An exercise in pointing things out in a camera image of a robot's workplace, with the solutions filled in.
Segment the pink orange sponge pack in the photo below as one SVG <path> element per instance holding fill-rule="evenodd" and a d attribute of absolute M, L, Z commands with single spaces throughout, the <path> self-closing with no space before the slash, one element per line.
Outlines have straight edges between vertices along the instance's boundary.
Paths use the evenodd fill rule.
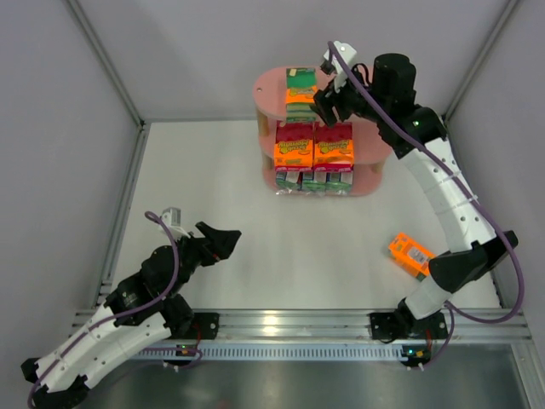
<path fill-rule="evenodd" d="M 273 163 L 276 171 L 313 168 L 313 123 L 277 122 Z"/>
<path fill-rule="evenodd" d="M 314 130 L 313 170 L 352 172 L 354 166 L 353 126 L 351 123 L 328 127 L 318 123 Z"/>

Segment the green orange sponge pack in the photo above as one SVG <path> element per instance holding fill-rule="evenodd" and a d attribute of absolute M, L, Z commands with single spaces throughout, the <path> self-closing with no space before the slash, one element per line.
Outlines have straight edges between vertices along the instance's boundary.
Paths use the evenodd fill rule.
<path fill-rule="evenodd" d="M 288 123 L 314 122 L 312 110 L 314 95 L 318 91 L 316 71 L 313 67 L 288 67 L 286 74 L 285 109 Z"/>

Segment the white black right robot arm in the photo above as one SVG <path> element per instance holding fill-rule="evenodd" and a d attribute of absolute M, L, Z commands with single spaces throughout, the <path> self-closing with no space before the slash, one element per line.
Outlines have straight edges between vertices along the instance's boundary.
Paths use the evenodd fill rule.
<path fill-rule="evenodd" d="M 372 315 L 374 337 L 388 341 L 423 337 L 439 327 L 441 309 L 467 288 L 491 281 L 506 258 L 521 267 L 514 231 L 504 231 L 471 191 L 451 149 L 442 119 L 416 103 L 416 68 L 401 54 L 375 58 L 367 79 L 346 43 L 333 43 L 320 69 L 330 81 L 313 97 L 313 110 L 328 126 L 353 116 L 374 123 L 378 135 L 414 176 L 444 230 L 448 249 L 427 263 L 429 275 L 391 313 Z"/>

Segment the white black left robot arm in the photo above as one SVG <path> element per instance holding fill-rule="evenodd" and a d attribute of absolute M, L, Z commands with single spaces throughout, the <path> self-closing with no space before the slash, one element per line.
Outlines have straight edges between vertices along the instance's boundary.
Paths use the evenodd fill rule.
<path fill-rule="evenodd" d="M 196 237 L 169 233 L 61 346 L 21 365 L 30 408 L 74 408 L 107 374 L 154 343 L 185 335 L 195 314 L 181 295 L 198 268 L 228 259 L 242 234 L 198 222 Z"/>

